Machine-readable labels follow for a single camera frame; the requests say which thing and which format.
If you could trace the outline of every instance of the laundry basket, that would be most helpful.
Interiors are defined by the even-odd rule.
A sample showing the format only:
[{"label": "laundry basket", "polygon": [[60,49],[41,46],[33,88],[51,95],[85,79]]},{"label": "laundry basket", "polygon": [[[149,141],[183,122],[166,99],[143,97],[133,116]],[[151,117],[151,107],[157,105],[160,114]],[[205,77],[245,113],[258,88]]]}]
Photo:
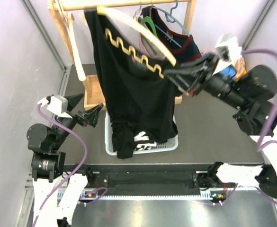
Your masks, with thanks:
[{"label": "laundry basket", "polygon": [[[105,144],[106,144],[106,152],[109,155],[117,155],[117,152],[113,151],[113,144],[112,144],[112,127],[110,122],[110,116],[108,112],[106,112],[105,118]],[[167,142],[158,144],[156,147],[152,148],[151,150],[141,150],[141,151],[134,151],[133,154],[148,154],[154,152],[163,152],[169,150],[175,150],[178,147],[178,135],[174,138],[168,139]]]}]

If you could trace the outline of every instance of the wooden shelf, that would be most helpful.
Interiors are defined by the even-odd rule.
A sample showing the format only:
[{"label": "wooden shelf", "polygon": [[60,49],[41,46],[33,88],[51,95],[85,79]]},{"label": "wooden shelf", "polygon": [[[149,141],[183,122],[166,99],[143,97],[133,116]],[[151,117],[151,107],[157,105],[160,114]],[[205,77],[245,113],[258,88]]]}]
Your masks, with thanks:
[{"label": "wooden shelf", "polygon": [[[87,79],[90,82],[92,92],[91,92],[91,97],[88,97],[88,93],[87,91],[85,91],[84,108],[86,110],[89,110],[92,107],[95,107],[96,105],[98,105],[99,103],[103,103],[104,107],[102,110],[106,110],[105,98],[102,94],[97,75],[87,76]],[[182,101],[182,96],[175,97],[175,104],[180,104],[181,101]]]}]

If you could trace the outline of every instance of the wooden clothing rack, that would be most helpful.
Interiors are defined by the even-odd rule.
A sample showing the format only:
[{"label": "wooden clothing rack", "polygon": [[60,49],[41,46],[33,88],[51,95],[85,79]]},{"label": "wooden clothing rack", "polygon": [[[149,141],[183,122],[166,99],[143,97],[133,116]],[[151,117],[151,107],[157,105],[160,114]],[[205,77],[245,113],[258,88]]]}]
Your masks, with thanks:
[{"label": "wooden clothing rack", "polygon": [[[186,9],[184,27],[189,31],[193,19],[196,0],[179,0],[179,2],[188,1]],[[82,64],[79,58],[77,45],[75,42],[73,31],[74,17],[71,10],[83,10],[103,7],[119,7],[133,5],[153,5],[157,3],[170,3],[175,0],[49,0],[48,9],[57,25],[57,28],[67,46],[69,54],[74,62],[79,80],[85,87],[84,108],[90,109],[99,103],[105,104],[105,98],[102,94],[97,75],[88,75],[83,71]],[[175,103],[179,104],[182,97],[176,97]]]}]

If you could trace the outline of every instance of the white wall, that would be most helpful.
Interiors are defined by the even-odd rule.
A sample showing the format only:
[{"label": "white wall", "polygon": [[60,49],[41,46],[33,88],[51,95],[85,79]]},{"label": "white wall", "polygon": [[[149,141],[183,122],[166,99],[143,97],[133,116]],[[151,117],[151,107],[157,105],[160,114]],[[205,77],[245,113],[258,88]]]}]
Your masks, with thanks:
[{"label": "white wall", "polygon": [[[266,17],[256,37],[252,40],[248,49],[268,48],[277,51],[277,1]],[[277,75],[276,60],[266,54],[246,55],[247,68],[251,69],[258,64],[269,66]]]},{"label": "white wall", "polygon": [[26,132],[36,103],[56,93],[62,71],[19,0],[0,1],[0,227],[11,227],[21,205],[32,151]]},{"label": "white wall", "polygon": [[[63,62],[67,66],[71,65],[72,60],[47,8],[47,1],[31,1],[54,42],[58,53],[62,57]],[[214,50],[218,37],[225,33],[233,33],[237,35],[240,42],[244,42],[265,2],[266,0],[242,0],[240,3],[233,0],[197,0],[190,33],[194,36],[200,51]],[[156,4],[155,6],[169,12],[170,8],[174,5],[174,3],[167,3]],[[173,11],[173,15],[181,23],[184,22],[186,8],[187,3],[181,2],[178,8]],[[135,11],[139,9],[139,6],[118,7],[117,9],[133,16]],[[81,19],[82,10],[75,11],[74,15],[75,37],[81,61],[82,63],[94,63],[90,32]],[[160,15],[165,21],[163,13],[160,12]],[[131,41],[136,39],[136,33],[131,28],[122,23],[117,24],[119,29],[127,37],[130,37]],[[167,23],[167,25],[175,32],[182,32],[176,23]]]}]

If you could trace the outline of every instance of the gray floor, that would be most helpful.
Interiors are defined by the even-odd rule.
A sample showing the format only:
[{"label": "gray floor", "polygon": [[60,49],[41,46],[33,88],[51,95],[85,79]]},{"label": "gray floor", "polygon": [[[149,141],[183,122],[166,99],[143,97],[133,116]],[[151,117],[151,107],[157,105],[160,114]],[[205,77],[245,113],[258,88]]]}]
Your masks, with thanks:
[{"label": "gray floor", "polygon": [[272,203],[235,192],[223,206],[206,201],[98,201],[76,207],[72,227],[277,227]]},{"label": "gray floor", "polygon": [[[94,65],[84,65],[87,74],[96,74]],[[72,66],[66,95],[84,92]],[[83,110],[83,100],[75,109]],[[256,152],[256,144],[238,127],[232,115],[236,110],[201,92],[192,98],[184,96],[176,105],[175,117],[179,130],[179,146],[174,151],[135,155],[120,160],[105,151],[105,112],[102,111],[96,128],[76,126],[74,131],[84,138],[89,148],[87,164],[135,164],[135,163],[257,163],[263,158]],[[69,136],[60,151],[66,152],[65,164],[80,162],[82,145]]]}]

